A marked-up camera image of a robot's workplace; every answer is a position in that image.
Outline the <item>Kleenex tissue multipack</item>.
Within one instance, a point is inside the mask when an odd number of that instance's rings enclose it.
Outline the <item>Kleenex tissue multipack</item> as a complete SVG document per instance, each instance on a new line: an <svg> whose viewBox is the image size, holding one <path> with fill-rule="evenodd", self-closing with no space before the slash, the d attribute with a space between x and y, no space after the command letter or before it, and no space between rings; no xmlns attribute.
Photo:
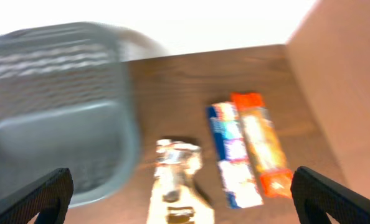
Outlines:
<svg viewBox="0 0 370 224"><path fill-rule="evenodd" d="M207 108L207 117L229 207L239 209L263 205L235 106L228 101L214 103Z"/></svg>

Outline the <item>Panifee snack bag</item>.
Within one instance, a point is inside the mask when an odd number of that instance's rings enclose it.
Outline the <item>Panifee snack bag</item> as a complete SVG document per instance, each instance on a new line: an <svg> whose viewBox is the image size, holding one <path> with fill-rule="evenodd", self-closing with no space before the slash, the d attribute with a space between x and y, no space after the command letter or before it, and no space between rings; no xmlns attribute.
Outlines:
<svg viewBox="0 0 370 224"><path fill-rule="evenodd" d="M156 153L147 224L213 224L214 209L194 178L203 167L201 147L159 139Z"/></svg>

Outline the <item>orange cracker package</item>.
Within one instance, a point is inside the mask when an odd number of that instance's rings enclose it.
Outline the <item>orange cracker package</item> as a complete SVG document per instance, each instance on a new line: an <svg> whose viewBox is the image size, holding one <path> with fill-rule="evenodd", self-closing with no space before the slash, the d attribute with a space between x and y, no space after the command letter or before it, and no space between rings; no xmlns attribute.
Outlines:
<svg viewBox="0 0 370 224"><path fill-rule="evenodd" d="M270 119L268 109L259 93L232 93L231 101L238 113L255 168L260 174L267 197L292 198L293 172Z"/></svg>

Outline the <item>grey plastic basket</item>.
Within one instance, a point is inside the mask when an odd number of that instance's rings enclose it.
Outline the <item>grey plastic basket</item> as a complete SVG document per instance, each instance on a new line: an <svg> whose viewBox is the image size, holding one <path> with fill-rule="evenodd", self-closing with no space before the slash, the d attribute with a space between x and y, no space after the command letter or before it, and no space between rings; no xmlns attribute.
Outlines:
<svg viewBox="0 0 370 224"><path fill-rule="evenodd" d="M96 22L0 35L0 201L57 168L71 172L72 207L118 192L141 150L128 62L164 55Z"/></svg>

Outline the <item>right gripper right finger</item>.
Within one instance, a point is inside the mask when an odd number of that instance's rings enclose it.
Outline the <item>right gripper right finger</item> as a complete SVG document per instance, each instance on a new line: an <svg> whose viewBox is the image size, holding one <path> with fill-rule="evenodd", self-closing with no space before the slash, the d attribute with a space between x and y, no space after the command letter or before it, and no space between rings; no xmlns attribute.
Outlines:
<svg viewBox="0 0 370 224"><path fill-rule="evenodd" d="M293 203L302 224L370 223L370 199L300 166L293 175Z"/></svg>

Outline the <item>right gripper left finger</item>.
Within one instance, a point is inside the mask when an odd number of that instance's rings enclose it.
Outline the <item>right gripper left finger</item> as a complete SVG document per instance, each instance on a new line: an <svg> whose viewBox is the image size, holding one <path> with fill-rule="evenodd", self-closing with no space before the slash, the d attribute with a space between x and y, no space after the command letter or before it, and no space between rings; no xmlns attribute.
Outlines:
<svg viewBox="0 0 370 224"><path fill-rule="evenodd" d="M53 170L0 200L0 223L63 224L73 193L70 170Z"/></svg>

